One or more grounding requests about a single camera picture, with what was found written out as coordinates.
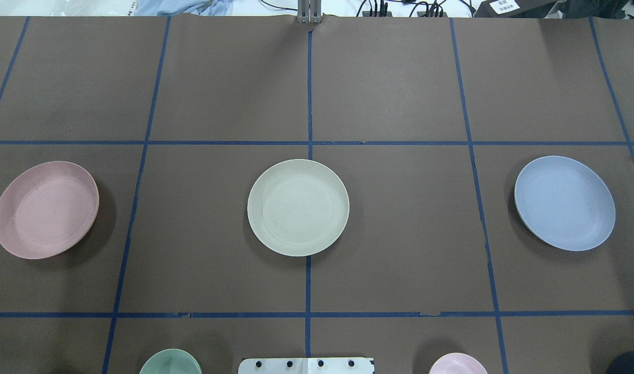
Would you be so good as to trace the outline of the beige plate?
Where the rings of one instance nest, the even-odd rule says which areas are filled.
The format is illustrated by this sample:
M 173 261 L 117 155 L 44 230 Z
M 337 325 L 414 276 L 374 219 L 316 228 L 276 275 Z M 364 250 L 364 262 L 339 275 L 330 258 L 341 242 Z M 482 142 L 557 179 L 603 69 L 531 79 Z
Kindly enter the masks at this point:
M 349 215 L 343 180 L 312 159 L 274 164 L 255 180 L 247 200 L 253 234 L 268 249 L 289 257 L 329 248 L 340 239 Z

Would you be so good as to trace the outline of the pink plate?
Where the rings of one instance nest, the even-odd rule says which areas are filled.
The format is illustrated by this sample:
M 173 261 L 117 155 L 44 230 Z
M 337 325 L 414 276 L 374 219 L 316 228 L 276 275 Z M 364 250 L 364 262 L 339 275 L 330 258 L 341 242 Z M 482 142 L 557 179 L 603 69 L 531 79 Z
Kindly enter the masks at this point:
M 28 260 L 61 254 L 91 230 L 99 201 L 98 185 L 84 167 L 67 161 L 36 165 L 0 196 L 0 244 Z

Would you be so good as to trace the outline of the light blue cloth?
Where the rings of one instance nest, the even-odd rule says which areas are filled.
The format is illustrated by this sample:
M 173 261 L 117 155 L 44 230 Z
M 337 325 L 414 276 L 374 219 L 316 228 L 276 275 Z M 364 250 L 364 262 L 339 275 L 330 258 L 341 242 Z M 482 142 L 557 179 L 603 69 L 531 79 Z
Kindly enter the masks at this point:
M 232 1 L 137 1 L 134 16 L 227 15 Z

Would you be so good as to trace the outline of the pink bowl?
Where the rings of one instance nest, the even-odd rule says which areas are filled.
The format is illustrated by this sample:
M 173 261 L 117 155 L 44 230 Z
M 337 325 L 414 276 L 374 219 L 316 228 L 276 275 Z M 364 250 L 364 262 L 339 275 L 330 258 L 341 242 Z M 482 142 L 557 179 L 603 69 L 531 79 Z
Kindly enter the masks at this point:
M 488 373 L 475 357 L 465 353 L 448 353 L 438 358 L 430 367 L 433 373 Z

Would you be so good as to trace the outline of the aluminium frame post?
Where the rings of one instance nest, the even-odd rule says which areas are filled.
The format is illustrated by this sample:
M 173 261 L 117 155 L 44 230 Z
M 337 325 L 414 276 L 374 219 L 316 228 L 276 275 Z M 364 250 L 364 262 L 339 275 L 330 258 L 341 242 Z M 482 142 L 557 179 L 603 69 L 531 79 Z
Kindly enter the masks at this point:
M 319 24 L 323 19 L 321 0 L 298 0 L 297 22 L 299 24 Z

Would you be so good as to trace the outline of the dark blue pot with lid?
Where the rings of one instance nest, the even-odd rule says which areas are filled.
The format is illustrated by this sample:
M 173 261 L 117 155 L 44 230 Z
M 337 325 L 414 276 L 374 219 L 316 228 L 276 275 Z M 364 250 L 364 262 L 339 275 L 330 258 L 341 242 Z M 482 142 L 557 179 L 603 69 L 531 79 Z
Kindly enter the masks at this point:
M 606 373 L 634 373 L 634 351 L 616 356 L 607 367 Z

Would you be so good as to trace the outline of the green bowl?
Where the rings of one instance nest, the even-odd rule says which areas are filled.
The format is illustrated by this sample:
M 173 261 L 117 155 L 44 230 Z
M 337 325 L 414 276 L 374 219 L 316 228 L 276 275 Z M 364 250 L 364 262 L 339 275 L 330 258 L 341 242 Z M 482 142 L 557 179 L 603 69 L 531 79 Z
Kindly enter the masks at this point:
M 158 351 L 148 358 L 139 373 L 203 373 L 193 355 L 179 349 Z

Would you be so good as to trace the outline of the black power strip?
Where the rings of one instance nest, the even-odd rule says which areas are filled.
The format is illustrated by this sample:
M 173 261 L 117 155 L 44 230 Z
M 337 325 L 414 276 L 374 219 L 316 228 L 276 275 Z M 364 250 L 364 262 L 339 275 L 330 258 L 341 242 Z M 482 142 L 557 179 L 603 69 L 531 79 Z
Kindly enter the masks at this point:
M 362 10 L 357 17 L 373 17 L 373 10 Z M 413 12 L 406 11 L 401 12 L 399 10 L 388 10 L 386 15 L 381 15 L 380 11 L 377 12 L 377 17 L 404 17 L 404 18 L 448 18 L 445 10 L 433 10 L 432 12 L 425 12 L 423 10 L 414 10 Z

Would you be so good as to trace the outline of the blue plate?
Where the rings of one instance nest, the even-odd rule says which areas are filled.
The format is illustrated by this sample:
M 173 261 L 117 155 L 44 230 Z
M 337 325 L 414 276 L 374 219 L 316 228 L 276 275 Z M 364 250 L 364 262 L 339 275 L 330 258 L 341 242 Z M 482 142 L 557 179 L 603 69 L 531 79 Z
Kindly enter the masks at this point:
M 601 246 L 616 223 L 613 195 L 604 180 L 565 156 L 548 155 L 527 163 L 516 178 L 514 202 L 534 236 L 564 251 Z

